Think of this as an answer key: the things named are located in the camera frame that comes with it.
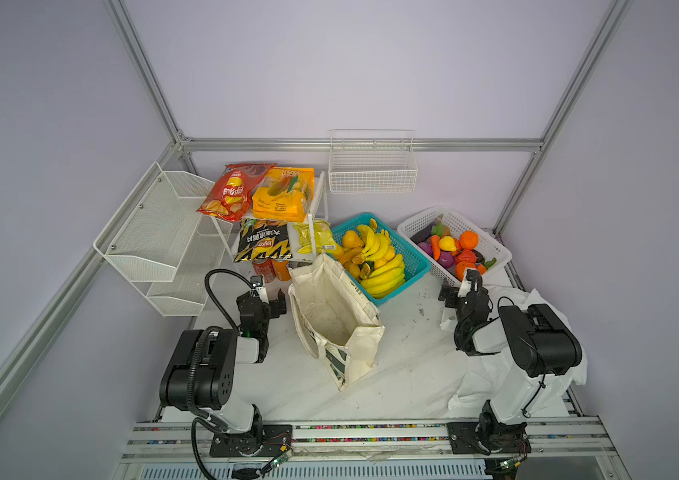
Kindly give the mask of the orange toy carrot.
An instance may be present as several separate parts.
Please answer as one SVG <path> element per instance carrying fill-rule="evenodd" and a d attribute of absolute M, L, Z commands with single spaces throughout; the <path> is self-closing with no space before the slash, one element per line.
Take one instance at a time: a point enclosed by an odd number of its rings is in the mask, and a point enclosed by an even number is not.
<path fill-rule="evenodd" d="M 429 244 L 431 244 L 431 256 L 434 260 L 439 260 L 441 258 L 441 246 L 439 246 L 441 238 L 438 235 L 433 235 L 429 238 Z"/>

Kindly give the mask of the beige canvas tote bag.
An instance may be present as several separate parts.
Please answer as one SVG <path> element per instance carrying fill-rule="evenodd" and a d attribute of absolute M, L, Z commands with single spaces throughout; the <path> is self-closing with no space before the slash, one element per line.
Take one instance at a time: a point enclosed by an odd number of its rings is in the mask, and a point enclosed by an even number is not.
<path fill-rule="evenodd" d="M 320 254 L 290 276 L 288 300 L 300 342 L 343 391 L 377 366 L 385 334 L 379 310 L 329 255 Z"/>

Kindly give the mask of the black yellow chips bag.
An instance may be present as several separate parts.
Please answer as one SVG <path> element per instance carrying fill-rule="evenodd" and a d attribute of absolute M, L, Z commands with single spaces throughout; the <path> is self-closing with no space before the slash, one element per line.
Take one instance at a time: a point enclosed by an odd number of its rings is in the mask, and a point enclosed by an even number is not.
<path fill-rule="evenodd" d="M 285 221 L 243 219 L 234 262 L 289 260 L 292 252 Z"/>

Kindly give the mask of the white plastic bag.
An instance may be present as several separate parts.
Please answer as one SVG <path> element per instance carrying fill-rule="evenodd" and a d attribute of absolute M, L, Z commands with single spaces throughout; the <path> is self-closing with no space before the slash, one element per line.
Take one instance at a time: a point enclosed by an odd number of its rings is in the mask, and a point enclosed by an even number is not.
<path fill-rule="evenodd" d="M 566 328 L 571 328 L 569 318 L 537 290 L 527 293 L 517 288 L 489 285 L 487 295 L 495 308 L 491 310 L 493 320 L 473 336 L 477 354 L 469 356 L 467 373 L 447 408 L 465 416 L 477 416 L 485 402 L 489 402 L 499 421 L 507 424 L 519 423 L 531 416 L 551 416 L 553 405 L 561 401 L 569 386 L 587 383 L 587 354 L 581 354 L 579 363 L 561 375 L 547 372 L 530 376 L 517 365 L 511 348 L 525 348 L 531 342 L 507 339 L 497 307 L 517 306 L 525 313 L 533 305 L 545 305 Z"/>

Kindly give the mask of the yellow snack packet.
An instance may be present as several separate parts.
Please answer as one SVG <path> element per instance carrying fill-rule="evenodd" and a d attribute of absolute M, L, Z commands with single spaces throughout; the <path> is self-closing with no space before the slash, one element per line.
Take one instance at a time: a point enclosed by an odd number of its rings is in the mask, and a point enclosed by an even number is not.
<path fill-rule="evenodd" d="M 294 228 L 298 234 L 299 254 L 317 252 L 336 255 L 341 251 L 341 246 L 334 240 L 330 224 L 325 220 L 295 224 Z"/>

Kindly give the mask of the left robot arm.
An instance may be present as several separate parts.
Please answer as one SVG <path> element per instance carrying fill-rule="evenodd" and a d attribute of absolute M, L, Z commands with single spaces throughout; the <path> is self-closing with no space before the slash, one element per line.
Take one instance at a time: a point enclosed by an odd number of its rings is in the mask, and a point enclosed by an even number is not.
<path fill-rule="evenodd" d="M 241 280 L 247 292 L 235 304 L 235 321 L 213 294 L 210 280 L 218 274 Z M 216 268 L 204 276 L 204 288 L 229 328 L 210 326 L 181 333 L 158 386 L 163 407 L 189 412 L 200 424 L 222 436 L 261 440 L 264 433 L 258 408 L 233 391 L 235 367 L 261 364 L 269 350 L 271 320 L 286 313 L 285 295 L 268 298 L 260 275 L 245 278 L 229 269 Z"/>

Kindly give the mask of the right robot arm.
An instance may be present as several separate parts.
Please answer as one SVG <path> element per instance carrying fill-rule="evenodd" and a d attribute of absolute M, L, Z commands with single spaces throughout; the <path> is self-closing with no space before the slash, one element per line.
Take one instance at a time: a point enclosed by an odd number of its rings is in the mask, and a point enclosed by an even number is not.
<path fill-rule="evenodd" d="M 525 452 L 527 420 L 587 380 L 585 350 L 565 316 L 533 291 L 450 286 L 439 291 L 441 328 L 467 356 L 467 373 L 449 409 L 477 421 L 449 424 L 457 451 Z"/>

